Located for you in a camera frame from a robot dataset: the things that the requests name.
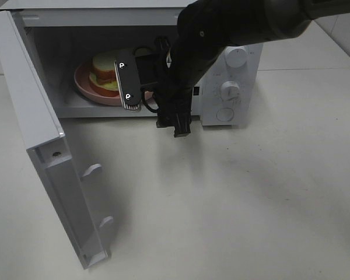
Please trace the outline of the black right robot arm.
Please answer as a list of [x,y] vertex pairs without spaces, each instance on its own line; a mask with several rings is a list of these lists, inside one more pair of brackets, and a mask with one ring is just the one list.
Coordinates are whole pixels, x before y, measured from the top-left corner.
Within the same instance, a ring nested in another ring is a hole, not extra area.
[[299,37],[310,22],[350,13],[350,1],[195,1],[177,19],[178,37],[156,63],[157,127],[188,135],[193,87],[226,47]]

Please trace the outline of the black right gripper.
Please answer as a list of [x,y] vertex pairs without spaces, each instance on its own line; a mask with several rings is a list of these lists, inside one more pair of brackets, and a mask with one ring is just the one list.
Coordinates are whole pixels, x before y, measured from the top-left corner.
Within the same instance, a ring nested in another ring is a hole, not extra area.
[[167,36],[154,40],[156,85],[154,100],[158,106],[158,128],[174,128],[174,137],[191,133],[191,103],[193,90],[193,66],[191,58],[169,52],[171,43]]

